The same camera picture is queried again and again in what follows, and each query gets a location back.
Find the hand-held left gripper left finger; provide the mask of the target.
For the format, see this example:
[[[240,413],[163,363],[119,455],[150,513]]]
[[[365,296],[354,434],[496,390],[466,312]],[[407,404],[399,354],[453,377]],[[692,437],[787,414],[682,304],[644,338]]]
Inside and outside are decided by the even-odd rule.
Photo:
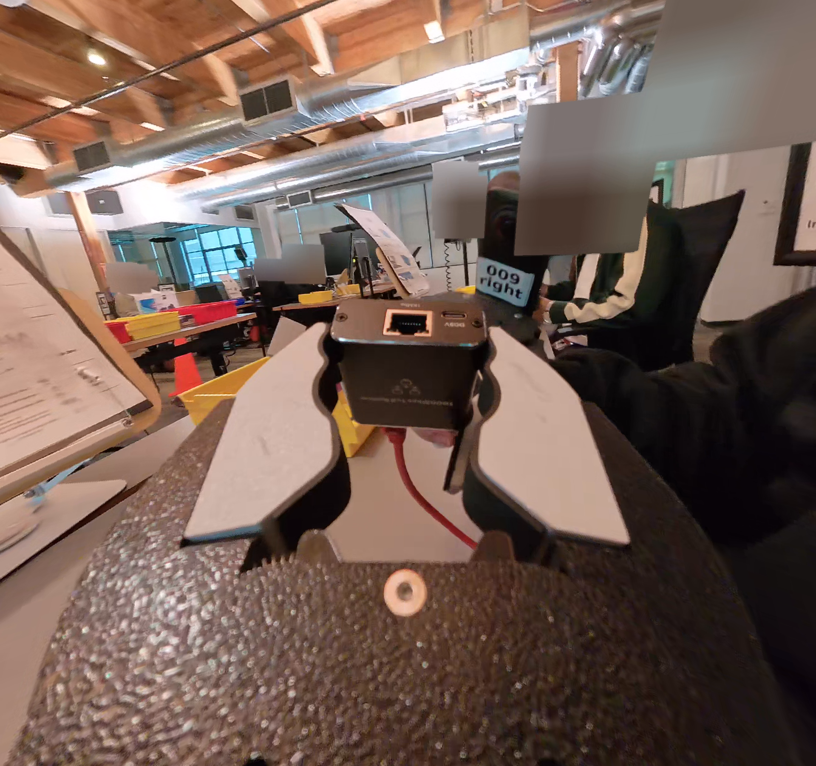
[[[326,346],[329,332],[327,323],[306,329],[234,397],[185,545],[250,539],[282,558],[349,505],[349,464],[332,416],[340,371]]]

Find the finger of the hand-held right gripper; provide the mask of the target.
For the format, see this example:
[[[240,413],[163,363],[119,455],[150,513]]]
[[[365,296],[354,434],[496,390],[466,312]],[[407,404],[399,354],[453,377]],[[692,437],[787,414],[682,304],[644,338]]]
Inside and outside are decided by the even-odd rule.
[[[459,494],[463,490],[480,424],[480,421],[471,421],[455,435],[443,482],[448,494]]]

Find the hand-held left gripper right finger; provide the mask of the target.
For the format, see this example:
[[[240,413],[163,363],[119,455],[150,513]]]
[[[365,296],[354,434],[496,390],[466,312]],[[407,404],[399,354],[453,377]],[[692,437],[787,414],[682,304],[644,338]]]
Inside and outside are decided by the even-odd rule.
[[[462,501],[515,559],[557,540],[625,548],[630,534],[584,405],[555,368],[492,327],[464,468]]]

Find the black network adapter box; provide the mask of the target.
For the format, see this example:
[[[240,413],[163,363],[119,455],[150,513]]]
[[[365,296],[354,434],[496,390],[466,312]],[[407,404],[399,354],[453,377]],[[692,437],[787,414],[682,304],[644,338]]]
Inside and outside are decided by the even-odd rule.
[[[448,300],[362,300],[339,304],[331,324],[343,391],[366,425],[457,432],[471,416],[487,355],[483,309]]]

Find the person's right forearm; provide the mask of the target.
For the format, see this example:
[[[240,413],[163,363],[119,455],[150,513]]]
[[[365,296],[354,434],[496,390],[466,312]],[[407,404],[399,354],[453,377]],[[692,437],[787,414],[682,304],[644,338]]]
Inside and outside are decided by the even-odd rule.
[[[646,372],[586,347],[552,363],[725,557],[814,764],[815,289],[738,322],[708,362]]]

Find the orange traffic cone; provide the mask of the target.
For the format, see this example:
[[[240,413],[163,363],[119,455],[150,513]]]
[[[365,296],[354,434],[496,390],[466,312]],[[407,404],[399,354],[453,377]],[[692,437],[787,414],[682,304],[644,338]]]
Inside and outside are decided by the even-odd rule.
[[[202,383],[195,354],[178,355],[173,360],[173,364],[174,381],[173,390],[169,393],[170,398],[177,398]]]

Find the wooden document stand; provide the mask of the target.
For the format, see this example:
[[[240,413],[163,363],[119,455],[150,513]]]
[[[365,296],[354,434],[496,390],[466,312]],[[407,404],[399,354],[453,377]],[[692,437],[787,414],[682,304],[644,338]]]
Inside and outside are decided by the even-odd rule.
[[[378,260],[384,265],[400,298],[416,299],[430,293],[430,284],[403,241],[372,210],[358,209],[346,203],[334,207],[355,222],[376,245]]]
[[[65,475],[156,418],[158,396],[117,357],[128,359],[105,326],[86,323],[2,234],[2,578],[126,488]]]

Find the black computer monitor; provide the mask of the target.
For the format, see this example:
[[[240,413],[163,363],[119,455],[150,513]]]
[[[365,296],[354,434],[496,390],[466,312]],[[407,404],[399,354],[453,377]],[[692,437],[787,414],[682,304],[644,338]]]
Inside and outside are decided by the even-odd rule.
[[[326,275],[337,277],[348,271],[352,263],[352,230],[321,233],[319,239],[324,253]]]

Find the black office chair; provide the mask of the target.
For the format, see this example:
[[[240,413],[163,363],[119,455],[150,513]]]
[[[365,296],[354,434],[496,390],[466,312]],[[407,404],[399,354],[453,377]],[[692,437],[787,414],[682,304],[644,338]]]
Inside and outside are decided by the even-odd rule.
[[[686,208],[650,202],[647,219],[668,235],[668,284],[642,333],[647,371],[688,363],[703,301],[737,226],[746,190]]]

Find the printed instruction sheet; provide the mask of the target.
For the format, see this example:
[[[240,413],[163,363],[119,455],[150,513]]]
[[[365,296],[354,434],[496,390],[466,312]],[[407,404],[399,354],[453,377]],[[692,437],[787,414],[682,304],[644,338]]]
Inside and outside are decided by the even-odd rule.
[[[2,473],[152,406],[22,252],[2,240]]]

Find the silver ventilation duct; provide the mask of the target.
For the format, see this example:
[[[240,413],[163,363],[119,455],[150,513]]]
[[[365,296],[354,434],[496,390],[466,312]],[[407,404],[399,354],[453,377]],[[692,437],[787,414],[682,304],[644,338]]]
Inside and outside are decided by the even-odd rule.
[[[281,144],[284,132],[311,132],[319,119],[362,120],[365,109],[414,111],[447,100],[438,116],[394,125],[307,150],[259,159],[249,165],[169,185],[179,202],[219,209],[313,190],[330,173],[342,182],[430,165],[485,150],[516,149],[529,108],[545,102],[552,90],[544,71],[551,53],[573,42],[602,42],[630,26],[650,33],[659,24],[666,0],[594,0],[568,4],[539,17],[527,46],[435,71],[425,77],[371,88],[342,80],[319,92],[317,106],[280,79],[248,93],[260,117],[243,108],[160,132],[120,146],[100,139],[74,149],[71,159],[46,169],[46,191],[63,193],[120,187],[131,182],[209,166],[222,155],[247,152],[255,144]]]

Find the black framed wall picture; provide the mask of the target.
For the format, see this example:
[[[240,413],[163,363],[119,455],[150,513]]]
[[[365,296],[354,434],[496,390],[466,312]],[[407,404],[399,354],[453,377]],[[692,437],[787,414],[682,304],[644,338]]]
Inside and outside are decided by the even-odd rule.
[[[790,147],[773,263],[785,267],[815,266],[815,155],[812,142]]]

